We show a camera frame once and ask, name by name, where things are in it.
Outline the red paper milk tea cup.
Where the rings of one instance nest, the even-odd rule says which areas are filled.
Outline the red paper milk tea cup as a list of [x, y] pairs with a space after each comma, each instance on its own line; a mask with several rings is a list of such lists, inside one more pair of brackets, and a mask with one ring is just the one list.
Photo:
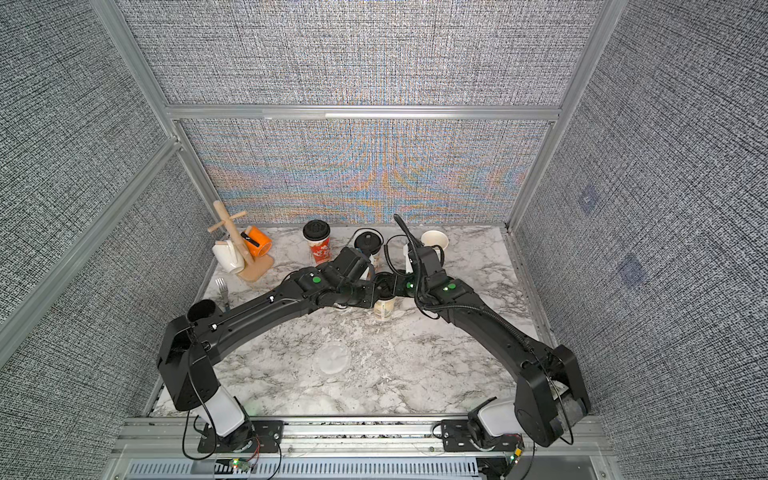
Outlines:
[[332, 259], [332, 251], [330, 248], [330, 238], [326, 237], [322, 240], [309, 241], [311, 255], [317, 265], [328, 262]]

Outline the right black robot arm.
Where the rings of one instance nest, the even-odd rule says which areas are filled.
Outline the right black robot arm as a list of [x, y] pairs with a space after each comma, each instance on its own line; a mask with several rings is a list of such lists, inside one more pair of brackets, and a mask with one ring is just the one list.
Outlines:
[[465, 331], [515, 379], [513, 413], [526, 435], [541, 447], [571, 434], [588, 416], [591, 401], [575, 354], [528, 336], [495, 311], [466, 282], [444, 276], [425, 288], [413, 274], [396, 274], [383, 290], [411, 297], [422, 309]]

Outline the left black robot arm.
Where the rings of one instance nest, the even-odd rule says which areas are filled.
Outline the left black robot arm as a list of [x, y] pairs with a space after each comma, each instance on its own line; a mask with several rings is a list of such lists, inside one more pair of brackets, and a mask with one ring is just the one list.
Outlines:
[[195, 411], [225, 438], [242, 428], [246, 415], [219, 382], [214, 366], [251, 339], [325, 307], [370, 309], [379, 299], [371, 280], [347, 278], [334, 268], [297, 270], [266, 294], [228, 312], [213, 301], [190, 309], [166, 327], [157, 368], [175, 408]]

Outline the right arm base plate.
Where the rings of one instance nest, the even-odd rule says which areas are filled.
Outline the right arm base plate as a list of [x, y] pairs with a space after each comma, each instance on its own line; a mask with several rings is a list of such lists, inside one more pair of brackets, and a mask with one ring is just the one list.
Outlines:
[[446, 452], [512, 452], [519, 454], [525, 449], [520, 434], [491, 436], [478, 422], [462, 419], [443, 419], [437, 427], [437, 438]]

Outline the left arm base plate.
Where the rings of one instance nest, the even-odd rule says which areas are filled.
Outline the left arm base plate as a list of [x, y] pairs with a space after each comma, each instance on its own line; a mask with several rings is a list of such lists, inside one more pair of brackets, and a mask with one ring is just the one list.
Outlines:
[[215, 434], [206, 424], [198, 443], [198, 453], [277, 453], [281, 444], [284, 422], [280, 420], [249, 420], [226, 437]]

